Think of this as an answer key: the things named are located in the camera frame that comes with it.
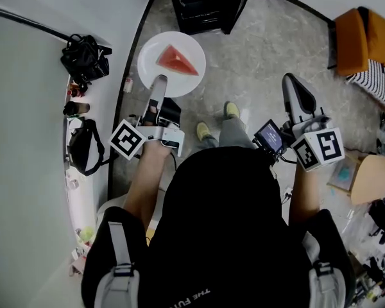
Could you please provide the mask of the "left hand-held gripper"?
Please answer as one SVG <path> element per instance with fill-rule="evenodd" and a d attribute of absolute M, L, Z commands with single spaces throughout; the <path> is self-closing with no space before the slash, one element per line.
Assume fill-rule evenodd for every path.
<path fill-rule="evenodd" d="M 143 115 L 129 115 L 110 136 L 109 145 L 123 157 L 133 158 L 142 145 L 150 141 L 159 141 L 181 155 L 185 137 L 180 129 L 181 108 L 171 98 L 165 98 L 167 81 L 167 76 L 160 74 L 151 85 L 150 100 L 163 101 L 156 113 L 150 110 L 151 103 L 148 103 Z"/>

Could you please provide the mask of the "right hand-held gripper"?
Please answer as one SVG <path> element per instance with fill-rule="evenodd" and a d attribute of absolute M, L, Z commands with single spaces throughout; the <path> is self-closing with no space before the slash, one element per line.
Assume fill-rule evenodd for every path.
<path fill-rule="evenodd" d="M 289 116 L 282 134 L 304 171 L 343 160 L 345 150 L 338 127 L 324 115 L 317 91 L 307 81 L 286 73 L 282 79 L 285 111 Z"/>

